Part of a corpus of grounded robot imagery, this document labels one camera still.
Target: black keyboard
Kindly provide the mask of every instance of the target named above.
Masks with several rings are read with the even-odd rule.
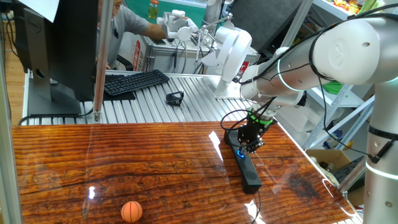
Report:
[[[168,82],[169,78],[159,70],[137,73],[105,82],[105,91],[116,96],[128,91],[136,91]]]

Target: small basketball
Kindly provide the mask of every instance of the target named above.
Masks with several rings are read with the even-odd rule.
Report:
[[[124,221],[133,223],[141,218],[142,207],[138,202],[128,202],[124,204],[121,213]]]

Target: wooden table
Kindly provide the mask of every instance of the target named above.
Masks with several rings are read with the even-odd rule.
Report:
[[[219,123],[24,126],[13,129],[24,223],[251,223]],[[257,223],[336,223],[354,213],[278,125],[252,154],[262,180]]]

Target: black device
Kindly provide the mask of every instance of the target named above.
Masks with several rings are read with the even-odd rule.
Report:
[[[80,114],[75,93],[94,95],[98,0],[60,0],[54,22],[20,2],[11,9],[19,59],[33,74],[28,115]]]
[[[161,71],[151,70],[105,82],[104,89],[109,95],[116,96],[121,93],[141,90],[143,88],[165,83],[168,82],[169,79],[170,78]]]
[[[182,100],[184,99],[184,92],[178,91],[175,93],[169,93],[166,95],[166,103],[172,106],[181,106]]]
[[[165,45],[166,42],[164,42],[163,40],[155,40],[155,39],[150,39],[151,41],[153,41],[153,43],[157,44],[157,45]]]

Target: man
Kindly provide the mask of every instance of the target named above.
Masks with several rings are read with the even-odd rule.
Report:
[[[102,0],[99,0],[98,21],[101,20]],[[112,11],[111,39],[109,41],[108,64],[106,69],[114,68],[119,48],[125,32],[144,35],[155,40],[165,39],[166,35],[162,26],[151,24],[145,19],[137,16],[126,6],[122,5],[122,0],[114,0]]]

